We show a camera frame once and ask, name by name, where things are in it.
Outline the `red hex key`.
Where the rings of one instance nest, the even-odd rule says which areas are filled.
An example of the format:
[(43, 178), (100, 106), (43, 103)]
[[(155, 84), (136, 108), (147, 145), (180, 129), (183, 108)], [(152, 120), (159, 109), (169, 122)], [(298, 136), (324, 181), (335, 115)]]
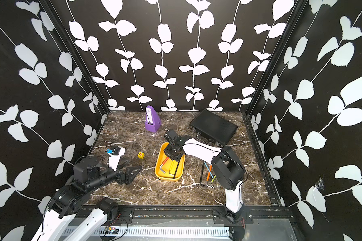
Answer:
[(170, 168), (170, 158), (166, 157), (160, 164), (159, 166), (159, 171), (162, 174), (168, 174), (169, 173), (169, 168)]

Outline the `yellow plastic storage tray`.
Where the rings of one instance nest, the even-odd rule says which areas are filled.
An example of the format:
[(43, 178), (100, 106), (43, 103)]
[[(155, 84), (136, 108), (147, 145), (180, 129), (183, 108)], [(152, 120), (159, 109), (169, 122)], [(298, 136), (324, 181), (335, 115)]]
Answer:
[(158, 178), (165, 181), (178, 181), (184, 172), (185, 155), (182, 155), (180, 161), (171, 160), (165, 153), (165, 148), (169, 145), (168, 142), (162, 144), (159, 156), (155, 166), (155, 174)]

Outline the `dark long hex key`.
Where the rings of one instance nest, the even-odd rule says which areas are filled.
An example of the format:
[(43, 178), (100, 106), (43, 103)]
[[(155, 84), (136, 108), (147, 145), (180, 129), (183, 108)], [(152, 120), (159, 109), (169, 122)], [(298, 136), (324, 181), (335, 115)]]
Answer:
[(209, 184), (207, 185), (207, 184), (204, 184), (204, 183), (202, 182), (202, 181), (203, 181), (204, 169), (205, 169), (205, 167), (206, 167), (205, 164), (206, 164), (206, 163), (203, 162), (202, 167), (201, 167), (201, 174), (200, 174), (199, 185), (200, 185), (201, 187), (203, 187), (203, 188), (212, 188)]

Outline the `blue hex key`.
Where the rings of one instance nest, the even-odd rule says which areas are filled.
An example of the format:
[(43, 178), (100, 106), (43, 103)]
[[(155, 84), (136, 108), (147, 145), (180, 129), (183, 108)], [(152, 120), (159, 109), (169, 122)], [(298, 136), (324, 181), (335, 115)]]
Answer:
[(204, 162), (204, 164), (205, 164), (206, 167), (207, 167), (207, 166), (208, 166), (208, 167), (211, 166), (210, 164), (208, 164), (208, 163), (206, 163), (206, 162)]

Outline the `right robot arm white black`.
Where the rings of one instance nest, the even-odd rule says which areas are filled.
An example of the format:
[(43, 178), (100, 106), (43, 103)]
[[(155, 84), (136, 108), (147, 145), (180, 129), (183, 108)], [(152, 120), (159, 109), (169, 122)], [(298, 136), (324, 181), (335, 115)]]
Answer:
[(179, 136), (173, 130), (164, 135), (169, 143), (164, 154), (180, 161), (182, 156), (193, 156), (212, 166), (219, 184), (225, 189), (225, 207), (237, 214), (243, 206), (242, 185), (247, 180), (246, 169), (231, 147), (203, 144), (190, 136)]

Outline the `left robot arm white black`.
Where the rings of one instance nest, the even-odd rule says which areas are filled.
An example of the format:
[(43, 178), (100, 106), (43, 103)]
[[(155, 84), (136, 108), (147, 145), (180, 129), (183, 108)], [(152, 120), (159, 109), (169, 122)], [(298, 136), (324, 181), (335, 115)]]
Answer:
[[(57, 241), (92, 193), (110, 183), (130, 184), (142, 170), (141, 166), (128, 166), (128, 161), (113, 169), (98, 156), (85, 156), (73, 167), (73, 175), (66, 185), (54, 194), (43, 214), (43, 221), (35, 233), (34, 241)], [(105, 197), (99, 201), (87, 218), (67, 237), (67, 241), (86, 241), (95, 230), (108, 221), (120, 218), (117, 202)]]

